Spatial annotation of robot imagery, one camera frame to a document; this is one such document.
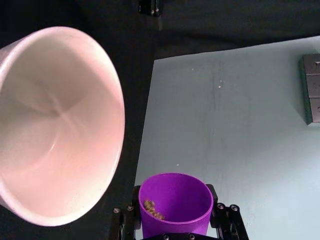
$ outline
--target black clamp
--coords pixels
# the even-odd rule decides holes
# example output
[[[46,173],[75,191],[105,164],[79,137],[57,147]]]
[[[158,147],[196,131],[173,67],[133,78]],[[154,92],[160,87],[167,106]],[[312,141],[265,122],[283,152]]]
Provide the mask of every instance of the black clamp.
[[[213,208],[210,225],[216,229],[218,238],[186,233],[164,233],[144,240],[249,240],[240,214],[240,208],[232,204],[229,207],[218,202],[214,186],[207,184],[213,196]],[[125,209],[113,209],[108,240],[135,240],[135,230],[141,227],[139,194],[140,186],[133,188],[131,205]]]

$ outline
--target metal block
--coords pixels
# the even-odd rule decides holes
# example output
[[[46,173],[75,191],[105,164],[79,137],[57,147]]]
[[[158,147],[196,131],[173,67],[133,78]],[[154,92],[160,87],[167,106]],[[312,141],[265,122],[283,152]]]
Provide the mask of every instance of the metal block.
[[[303,56],[305,75],[320,75],[320,54]]]
[[[309,98],[320,98],[320,75],[307,75],[306,84]]]
[[[320,98],[310,98],[312,122],[320,123]]]

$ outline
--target black fabric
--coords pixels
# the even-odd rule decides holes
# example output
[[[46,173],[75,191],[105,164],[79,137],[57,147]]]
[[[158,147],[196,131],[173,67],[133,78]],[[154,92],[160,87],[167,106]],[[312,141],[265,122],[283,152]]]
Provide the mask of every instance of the black fabric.
[[[320,35],[316,0],[176,0],[164,5],[156,58]]]
[[[105,240],[113,208],[131,201],[154,63],[152,36],[127,1],[7,0],[0,6],[0,48],[51,26],[86,32],[110,56],[125,104],[122,154],[111,185],[86,215],[64,226],[43,227],[0,207],[0,240]]]

